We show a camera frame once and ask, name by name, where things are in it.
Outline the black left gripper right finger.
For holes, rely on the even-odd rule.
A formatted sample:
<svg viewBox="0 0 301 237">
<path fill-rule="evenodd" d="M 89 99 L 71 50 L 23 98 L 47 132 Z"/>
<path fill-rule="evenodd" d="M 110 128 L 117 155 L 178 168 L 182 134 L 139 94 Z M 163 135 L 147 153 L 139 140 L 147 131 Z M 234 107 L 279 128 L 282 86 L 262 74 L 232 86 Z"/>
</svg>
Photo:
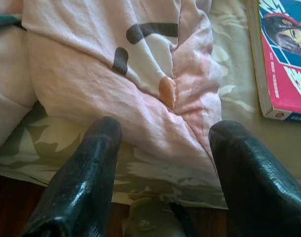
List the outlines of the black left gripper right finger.
<svg viewBox="0 0 301 237">
<path fill-rule="evenodd" d="M 209 130 L 226 204 L 243 237 L 301 237 L 301 186 L 270 150 L 241 124 Z"/>
</svg>

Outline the pink cartoon print blanket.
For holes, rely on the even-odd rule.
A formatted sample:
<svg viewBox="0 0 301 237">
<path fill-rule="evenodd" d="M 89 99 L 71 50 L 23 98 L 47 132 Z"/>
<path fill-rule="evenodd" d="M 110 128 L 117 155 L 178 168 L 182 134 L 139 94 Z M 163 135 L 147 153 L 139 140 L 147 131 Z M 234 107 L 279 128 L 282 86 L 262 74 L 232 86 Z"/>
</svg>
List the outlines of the pink cartoon print blanket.
<svg viewBox="0 0 301 237">
<path fill-rule="evenodd" d="M 123 139 L 203 173 L 221 120 L 212 0 L 0 0 L 0 147 L 36 102 L 50 116 L 117 119 Z"/>
</svg>

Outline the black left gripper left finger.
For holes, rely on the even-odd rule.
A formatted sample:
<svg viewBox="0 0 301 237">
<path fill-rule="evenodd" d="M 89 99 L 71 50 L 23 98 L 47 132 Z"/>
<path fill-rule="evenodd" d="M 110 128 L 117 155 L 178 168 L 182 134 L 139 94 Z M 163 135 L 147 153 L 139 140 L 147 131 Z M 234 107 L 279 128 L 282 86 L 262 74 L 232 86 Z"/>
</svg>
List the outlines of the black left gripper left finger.
<svg viewBox="0 0 301 237">
<path fill-rule="evenodd" d="M 121 140 L 116 119 L 94 122 L 51 179 L 22 237 L 105 237 Z"/>
</svg>

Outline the pink blue comic book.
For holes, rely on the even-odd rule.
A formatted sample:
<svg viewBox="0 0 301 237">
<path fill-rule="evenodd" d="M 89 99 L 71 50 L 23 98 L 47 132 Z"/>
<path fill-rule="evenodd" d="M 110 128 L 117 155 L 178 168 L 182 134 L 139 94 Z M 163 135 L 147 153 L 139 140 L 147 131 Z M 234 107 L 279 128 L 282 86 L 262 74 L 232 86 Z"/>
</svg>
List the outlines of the pink blue comic book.
<svg viewBox="0 0 301 237">
<path fill-rule="evenodd" d="M 301 123 L 301 0 L 246 0 L 265 118 Z"/>
</svg>

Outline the beige floral bed sheet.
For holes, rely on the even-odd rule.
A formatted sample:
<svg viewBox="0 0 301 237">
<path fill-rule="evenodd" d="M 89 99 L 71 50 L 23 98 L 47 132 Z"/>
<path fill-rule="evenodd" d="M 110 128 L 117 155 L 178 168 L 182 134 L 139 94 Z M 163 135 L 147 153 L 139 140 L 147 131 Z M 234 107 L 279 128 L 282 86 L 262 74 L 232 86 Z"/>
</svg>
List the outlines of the beige floral bed sheet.
<svg viewBox="0 0 301 237">
<path fill-rule="evenodd" d="M 212 0 L 208 18 L 213 34 L 211 56 L 221 70 L 221 120 L 244 125 L 301 185 L 301 123 L 262 115 L 246 0 Z M 47 185 L 90 125 L 50 116 L 36 102 L 0 147 L 0 175 Z M 124 139 L 114 184 L 114 202 L 129 204 L 160 194 L 187 206 L 226 208 L 221 186 L 209 186 L 202 171 L 158 158 Z"/>
</svg>

